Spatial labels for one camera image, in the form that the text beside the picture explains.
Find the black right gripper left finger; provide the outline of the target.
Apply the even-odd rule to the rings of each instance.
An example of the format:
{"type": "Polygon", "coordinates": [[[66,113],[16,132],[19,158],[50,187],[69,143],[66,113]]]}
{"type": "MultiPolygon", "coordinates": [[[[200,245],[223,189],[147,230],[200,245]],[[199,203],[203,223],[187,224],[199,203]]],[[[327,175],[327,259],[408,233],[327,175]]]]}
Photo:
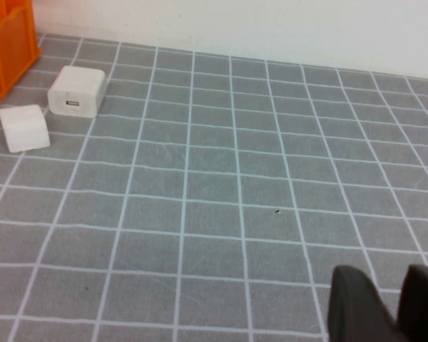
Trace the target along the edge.
{"type": "Polygon", "coordinates": [[[331,341],[406,341],[370,278],[339,265],[332,273],[327,330],[331,341]]]}

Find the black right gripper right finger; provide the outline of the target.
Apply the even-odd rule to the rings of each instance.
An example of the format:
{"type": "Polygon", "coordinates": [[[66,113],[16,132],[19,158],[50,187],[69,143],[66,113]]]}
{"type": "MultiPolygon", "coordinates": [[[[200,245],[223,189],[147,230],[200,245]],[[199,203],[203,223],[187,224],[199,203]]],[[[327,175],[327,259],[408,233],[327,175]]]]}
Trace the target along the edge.
{"type": "Polygon", "coordinates": [[[428,266],[409,266],[402,285],[397,325],[408,341],[428,341],[428,266]]]}

